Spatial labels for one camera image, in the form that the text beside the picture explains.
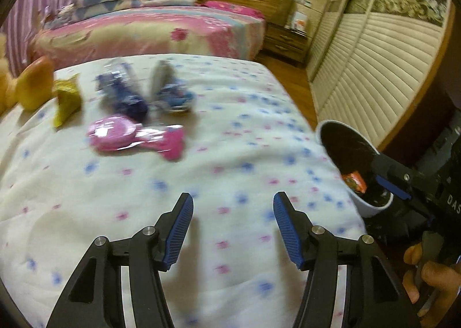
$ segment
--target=finger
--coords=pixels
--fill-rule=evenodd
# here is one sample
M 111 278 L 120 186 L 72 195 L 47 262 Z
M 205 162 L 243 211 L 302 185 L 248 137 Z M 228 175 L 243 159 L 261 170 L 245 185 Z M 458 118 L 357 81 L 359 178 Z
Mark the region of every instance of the finger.
M 428 285 L 442 292 L 458 293 L 461 285 L 461 275 L 453 268 L 443 264 L 427 261 L 421 271 L 421 277 Z
M 432 304 L 428 313 L 421 319 L 421 327 L 434 328 L 439 324 L 447 311 L 450 309 L 458 295 L 458 290 L 441 292 L 437 299 Z
M 452 267 L 457 273 L 461 274 L 461 261 L 459 263 L 455 264 L 455 266 L 452 266 Z
M 420 298 L 420 292 L 418 292 L 418 288 L 414 285 L 414 272 L 407 271 L 403 275 L 403 287 L 407 292 L 408 296 L 410 297 L 411 303 L 416 303 L 416 301 Z
M 407 264 L 415 265 L 420 261 L 421 257 L 423 256 L 423 247 L 421 243 L 417 245 L 413 245 L 405 251 L 403 254 L 403 261 Z

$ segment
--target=white bedspread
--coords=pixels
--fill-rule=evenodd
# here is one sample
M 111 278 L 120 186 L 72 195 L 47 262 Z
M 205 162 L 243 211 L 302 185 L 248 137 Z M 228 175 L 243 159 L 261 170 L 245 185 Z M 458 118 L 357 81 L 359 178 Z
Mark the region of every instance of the white bedspread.
M 312 222 L 356 239 L 363 222 L 338 171 L 264 66 L 190 55 L 126 59 L 145 86 L 156 61 L 170 59 L 197 93 L 194 113 L 166 121 L 185 126 L 183 158 L 168 162 L 140 149 L 97 154 L 86 131 L 107 115 L 93 82 L 106 60 L 57 71 L 80 73 L 82 112 L 55 131 L 52 100 L 33 116 L 17 106 L 0 125 L 0 276 L 9 293 L 33 327 L 44 327 L 97 236 L 131 237 L 186 191 L 194 217 L 178 263 L 161 274 L 176 327 L 291 327 L 307 273 L 288 259 L 273 196 L 286 191 Z M 342 304 L 340 296 L 333 326 Z

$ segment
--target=yellow snack packet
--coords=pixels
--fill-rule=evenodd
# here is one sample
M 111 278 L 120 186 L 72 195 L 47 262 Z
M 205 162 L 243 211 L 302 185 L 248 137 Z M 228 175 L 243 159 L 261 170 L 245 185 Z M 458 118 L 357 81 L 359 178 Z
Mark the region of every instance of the yellow snack packet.
M 67 119 L 82 107 L 82 97 L 77 85 L 78 74 L 66 80 L 54 81 L 54 91 L 58 98 L 58 110 L 53 120 L 55 128 L 62 126 Z

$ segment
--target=yellow plush toy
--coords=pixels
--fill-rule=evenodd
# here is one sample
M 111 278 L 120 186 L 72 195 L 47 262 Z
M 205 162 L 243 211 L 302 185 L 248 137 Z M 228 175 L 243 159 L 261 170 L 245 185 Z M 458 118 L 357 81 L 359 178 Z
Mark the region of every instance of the yellow plush toy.
M 5 58 L 6 36 L 0 33 L 0 114 L 16 104 L 16 82 L 10 73 L 10 65 Z
M 54 65 L 42 56 L 30 64 L 18 77 L 16 96 L 26 111 L 36 111 L 52 97 Z

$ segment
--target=candy wrapper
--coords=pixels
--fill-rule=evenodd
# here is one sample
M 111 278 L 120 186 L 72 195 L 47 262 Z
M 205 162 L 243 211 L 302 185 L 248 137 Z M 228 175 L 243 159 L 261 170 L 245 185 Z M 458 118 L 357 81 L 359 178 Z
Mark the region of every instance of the candy wrapper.
M 343 174 L 341 176 L 347 186 L 356 193 L 364 194 L 366 191 L 366 183 L 358 171 L 351 174 Z
M 131 66 L 121 59 L 113 59 L 107 72 L 96 77 L 114 112 L 137 122 L 143 122 L 148 113 L 148 103 L 139 94 L 139 84 Z
M 195 102 L 195 95 L 184 82 L 176 77 L 171 63 L 161 60 L 151 73 L 151 104 L 167 114 L 189 112 Z
M 145 128 L 123 115 L 109 116 L 94 122 L 87 135 L 90 145 L 102 152 L 139 146 L 156 150 L 167 160 L 176 160 L 181 157 L 184 149 L 183 126 Z
M 78 74 L 68 80 L 55 80 L 54 91 L 58 99 L 58 110 L 53 120 L 55 128 L 62 126 L 67 119 L 82 107 L 82 97 L 77 85 Z

